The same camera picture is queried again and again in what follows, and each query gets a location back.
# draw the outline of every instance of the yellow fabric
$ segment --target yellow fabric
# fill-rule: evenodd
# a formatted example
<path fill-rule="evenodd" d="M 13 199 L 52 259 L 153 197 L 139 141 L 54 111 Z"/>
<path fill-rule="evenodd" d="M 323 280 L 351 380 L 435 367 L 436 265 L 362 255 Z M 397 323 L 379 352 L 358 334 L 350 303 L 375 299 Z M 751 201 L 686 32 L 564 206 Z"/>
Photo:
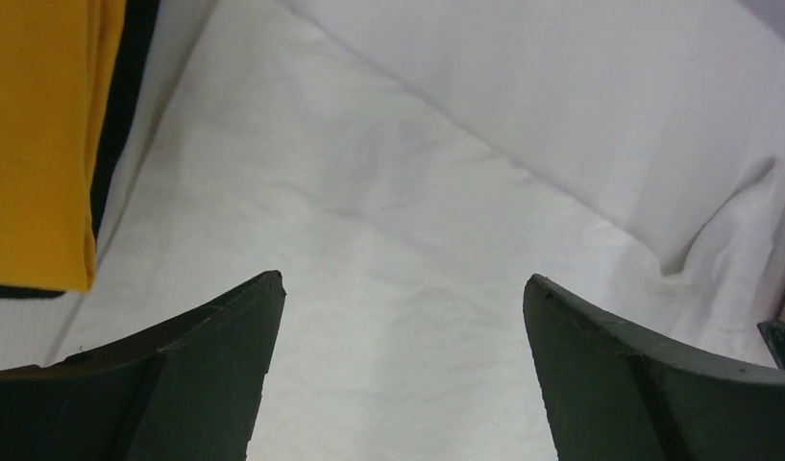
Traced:
<path fill-rule="evenodd" d="M 125 0 L 0 0 L 0 284 L 87 291 Z"/>

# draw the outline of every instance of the yellow cloth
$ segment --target yellow cloth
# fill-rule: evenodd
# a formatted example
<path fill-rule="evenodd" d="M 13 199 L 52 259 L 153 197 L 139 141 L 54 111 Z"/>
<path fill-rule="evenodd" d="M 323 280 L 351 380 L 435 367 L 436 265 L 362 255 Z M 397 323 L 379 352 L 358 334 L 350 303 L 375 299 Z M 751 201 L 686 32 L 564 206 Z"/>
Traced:
<path fill-rule="evenodd" d="M 125 0 L 0 0 L 0 284 L 87 291 Z"/>

